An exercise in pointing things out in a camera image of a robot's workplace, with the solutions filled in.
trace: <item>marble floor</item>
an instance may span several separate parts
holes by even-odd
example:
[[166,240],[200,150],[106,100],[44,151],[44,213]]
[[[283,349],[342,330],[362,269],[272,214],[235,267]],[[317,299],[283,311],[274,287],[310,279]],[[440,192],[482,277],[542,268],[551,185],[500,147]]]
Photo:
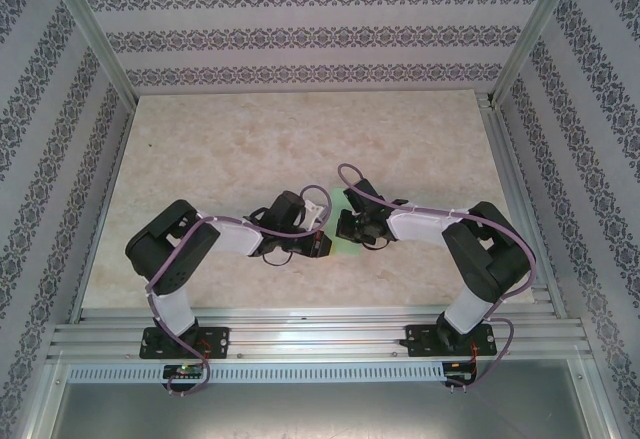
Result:
[[[240,217],[285,189],[342,187],[336,167],[345,161],[387,199],[447,209],[485,200],[508,216],[470,90],[145,96],[83,307],[147,307],[124,248],[174,200]],[[354,256],[294,256],[284,267],[209,254],[187,287],[196,307],[267,308],[445,305],[462,284],[446,249],[402,242]]]

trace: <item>metal bracket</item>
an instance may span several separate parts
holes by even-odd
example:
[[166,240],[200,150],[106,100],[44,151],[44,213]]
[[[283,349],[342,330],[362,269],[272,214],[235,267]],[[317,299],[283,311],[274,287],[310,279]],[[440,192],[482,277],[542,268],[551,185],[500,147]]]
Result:
[[[229,348],[228,327],[200,327],[192,346],[207,359],[226,359]],[[194,359],[186,349],[157,327],[147,327],[140,344],[141,359]]]
[[495,356],[498,353],[493,328],[489,324],[480,324],[473,329],[453,350],[449,350],[438,339],[435,324],[411,324],[405,327],[406,339],[400,340],[401,346],[407,348],[409,357],[446,357]]

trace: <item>purple cable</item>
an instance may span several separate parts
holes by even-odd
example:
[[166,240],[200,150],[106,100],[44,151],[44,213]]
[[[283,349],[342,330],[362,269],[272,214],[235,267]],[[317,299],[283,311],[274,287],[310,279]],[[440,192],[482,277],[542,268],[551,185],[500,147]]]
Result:
[[[452,217],[459,217],[461,219],[468,219],[471,221],[475,221],[475,222],[479,222],[481,224],[487,225],[489,227],[492,227],[494,229],[496,229],[499,232],[502,232],[503,234],[507,235],[509,238],[513,239],[513,241],[518,244],[518,246],[520,246],[520,248],[522,249],[522,251],[525,253],[525,255],[527,256],[527,259],[529,260],[529,265],[531,266],[531,274],[529,274],[529,278],[527,279],[527,282],[525,282],[521,287],[517,288],[515,291],[511,291],[511,292],[507,292],[506,294],[504,294],[493,306],[491,306],[491,308],[487,311],[487,313],[484,315],[484,319],[487,321],[499,321],[499,322],[505,322],[509,325],[509,336],[507,337],[507,342],[504,345],[504,347],[502,348],[502,350],[500,351],[500,354],[498,354],[498,357],[496,357],[495,361],[493,361],[493,363],[487,368],[487,370],[485,371],[484,374],[482,374],[482,376],[480,376],[473,384],[478,384],[479,382],[481,382],[484,377],[489,374],[502,360],[502,358],[505,356],[505,354],[507,353],[509,346],[511,345],[511,341],[513,341],[513,335],[514,335],[514,327],[513,327],[513,323],[509,320],[509,319],[504,319],[504,318],[495,318],[495,319],[490,319],[491,314],[493,314],[493,312],[500,306],[500,304],[502,304],[502,302],[509,298],[509,297],[513,297],[517,294],[520,294],[521,292],[525,291],[526,289],[528,289],[529,287],[531,287],[531,284],[533,284],[533,281],[535,280],[536,277],[536,259],[533,255],[533,252],[531,251],[531,248],[529,247],[529,245],[524,242],[517,234],[515,234],[513,231],[510,231],[509,229],[507,229],[506,227],[498,224],[497,222],[491,221],[489,219],[485,219],[484,217],[478,217],[478,216],[474,216],[472,214],[466,214],[464,212],[456,212],[456,211],[445,211],[443,209],[432,209],[430,207],[410,207],[410,206],[399,206],[397,204],[393,204],[391,202],[387,202],[383,199],[380,199],[378,197],[372,196],[371,194],[367,194],[364,191],[361,191],[360,189],[358,189],[353,183],[349,182],[349,180],[344,176],[344,174],[342,173],[342,169],[344,168],[349,168],[353,171],[355,171],[358,176],[360,177],[360,180],[364,179],[364,175],[362,174],[362,172],[360,172],[360,169],[358,169],[356,166],[352,165],[352,164],[348,164],[346,162],[343,162],[342,164],[340,164],[338,166],[338,176],[340,176],[340,179],[342,179],[342,182],[344,182],[349,189],[353,190],[354,192],[356,192],[357,194],[359,194],[360,196],[369,199],[370,201],[376,202],[382,206],[385,207],[389,207],[392,209],[398,209],[401,211],[407,211],[407,212],[425,212],[427,214],[436,214],[439,216],[452,216]],[[459,386],[463,387],[464,385],[458,381],[455,380],[451,380],[449,379],[450,382],[454,382],[454,383],[458,383]]]
[[202,362],[202,366],[207,371],[203,381],[201,383],[195,385],[194,387],[192,387],[188,391],[176,392],[173,389],[171,389],[171,383],[173,382],[175,377],[174,376],[170,377],[169,380],[167,381],[167,390],[169,391],[169,395],[171,395],[171,396],[176,396],[177,395],[177,396],[180,396],[180,397],[184,397],[184,396],[188,396],[190,394],[194,394],[194,393],[198,392],[199,390],[205,388],[207,386],[207,384],[209,383],[209,378],[211,377],[211,366],[209,365],[209,361],[202,354],[200,354],[197,350],[195,350],[193,347],[191,347],[189,344],[187,344],[182,339],[180,339],[177,335],[175,335],[171,331],[171,329],[169,329],[169,326],[167,326],[167,324],[160,318],[160,314],[158,312],[158,309],[156,308],[156,305],[153,302],[153,286],[155,286],[156,283],[163,276],[163,274],[165,272],[167,272],[167,269],[169,269],[169,267],[171,266],[173,261],[175,261],[176,257],[178,257],[178,254],[180,254],[180,251],[184,248],[185,244],[191,238],[191,236],[193,236],[193,234],[198,230],[199,227],[201,227],[203,224],[205,224],[207,222],[225,221],[225,222],[231,222],[231,223],[234,223],[234,224],[241,224],[241,225],[243,225],[245,227],[248,227],[249,229],[253,229],[254,231],[264,232],[265,234],[270,234],[272,236],[285,237],[285,238],[289,238],[289,239],[296,239],[296,238],[300,238],[300,237],[311,236],[311,235],[319,232],[325,226],[327,221],[329,220],[329,216],[331,215],[331,208],[333,207],[333,204],[331,203],[331,196],[329,195],[327,190],[324,189],[323,187],[315,185],[315,184],[312,184],[312,185],[304,187],[302,189],[302,191],[300,191],[300,197],[302,197],[304,195],[304,193],[306,191],[310,190],[310,189],[319,190],[320,192],[322,192],[322,194],[324,194],[324,196],[327,199],[327,213],[324,214],[324,218],[320,221],[320,223],[314,229],[311,229],[311,230],[305,231],[305,232],[296,233],[296,234],[288,234],[288,233],[285,233],[285,232],[272,231],[270,229],[265,229],[264,227],[256,226],[255,224],[252,224],[251,222],[249,222],[247,220],[236,219],[235,217],[227,217],[227,216],[208,216],[208,217],[203,217],[202,219],[198,220],[191,227],[191,229],[189,229],[187,231],[187,233],[184,235],[184,237],[180,240],[180,243],[175,247],[175,249],[171,252],[171,254],[169,254],[169,257],[164,262],[164,264],[162,264],[162,266],[160,266],[160,269],[158,269],[156,271],[155,275],[147,283],[147,285],[145,286],[145,291],[147,293],[147,302],[149,303],[149,308],[151,309],[153,317],[157,321],[158,325],[162,328],[162,330],[171,339],[173,339],[175,342],[180,344],[184,349],[189,351],[191,354],[196,356],[197,359],[200,359],[200,362]]

